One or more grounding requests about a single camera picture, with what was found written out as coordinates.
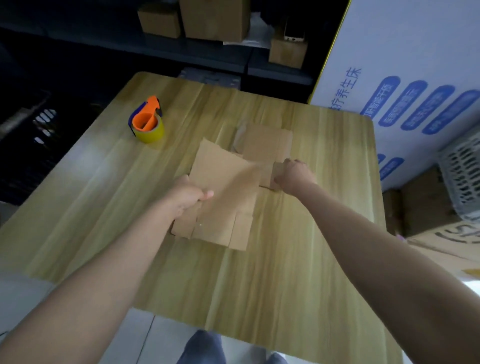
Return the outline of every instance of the yellow tape roll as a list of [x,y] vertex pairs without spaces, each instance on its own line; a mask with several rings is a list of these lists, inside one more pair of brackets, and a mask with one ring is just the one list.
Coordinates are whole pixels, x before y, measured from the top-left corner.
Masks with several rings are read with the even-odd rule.
[[148,132],[142,132],[135,128],[132,128],[135,136],[143,143],[148,144],[148,143],[155,142],[161,139],[163,137],[163,134],[165,133],[165,129],[162,123],[162,118],[157,115],[154,115],[154,117],[157,119],[157,125],[152,130]]

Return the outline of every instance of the person's left arm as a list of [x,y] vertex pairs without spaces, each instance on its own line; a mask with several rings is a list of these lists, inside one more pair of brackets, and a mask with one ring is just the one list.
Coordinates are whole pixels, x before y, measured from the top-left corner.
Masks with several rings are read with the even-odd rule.
[[0,363],[98,363],[172,221],[213,195],[182,176],[117,240],[62,282],[0,345]]

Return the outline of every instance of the person's right arm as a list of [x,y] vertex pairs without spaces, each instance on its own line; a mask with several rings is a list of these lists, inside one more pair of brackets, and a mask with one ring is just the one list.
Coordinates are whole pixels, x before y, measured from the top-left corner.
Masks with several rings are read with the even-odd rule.
[[474,292],[329,196],[305,163],[287,159],[275,181],[312,214],[350,282],[413,363],[480,363]]

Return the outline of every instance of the forearm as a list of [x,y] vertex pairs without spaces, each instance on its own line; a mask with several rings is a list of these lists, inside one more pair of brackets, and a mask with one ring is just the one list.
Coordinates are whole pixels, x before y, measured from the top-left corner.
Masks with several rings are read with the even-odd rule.
[[0,346],[0,362],[97,363],[132,305],[173,218],[168,201],[151,207],[10,333]]
[[299,188],[297,197],[349,280],[414,362],[479,362],[474,293],[316,184]]

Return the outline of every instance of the orange tape dispenser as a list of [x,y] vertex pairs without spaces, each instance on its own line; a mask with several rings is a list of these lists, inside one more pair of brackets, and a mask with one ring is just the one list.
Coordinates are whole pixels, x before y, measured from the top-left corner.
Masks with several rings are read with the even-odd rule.
[[155,142],[163,137],[162,109],[156,96],[150,96],[129,117],[128,126],[143,143]]

